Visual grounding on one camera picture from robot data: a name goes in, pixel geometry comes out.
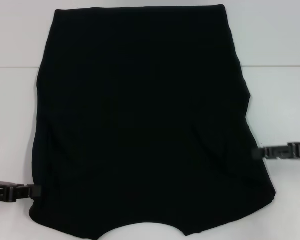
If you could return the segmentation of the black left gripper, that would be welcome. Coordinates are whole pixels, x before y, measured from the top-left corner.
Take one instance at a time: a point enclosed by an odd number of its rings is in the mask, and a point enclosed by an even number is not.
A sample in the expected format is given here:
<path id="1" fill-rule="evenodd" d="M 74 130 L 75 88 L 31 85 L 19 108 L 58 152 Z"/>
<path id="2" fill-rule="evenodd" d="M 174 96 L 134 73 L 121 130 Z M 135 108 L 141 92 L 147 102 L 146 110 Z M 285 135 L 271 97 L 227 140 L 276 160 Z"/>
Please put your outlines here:
<path id="1" fill-rule="evenodd" d="M 39 185 L 18 185 L 0 181 L 0 202 L 13 202 L 14 200 L 40 198 L 42 188 Z"/>

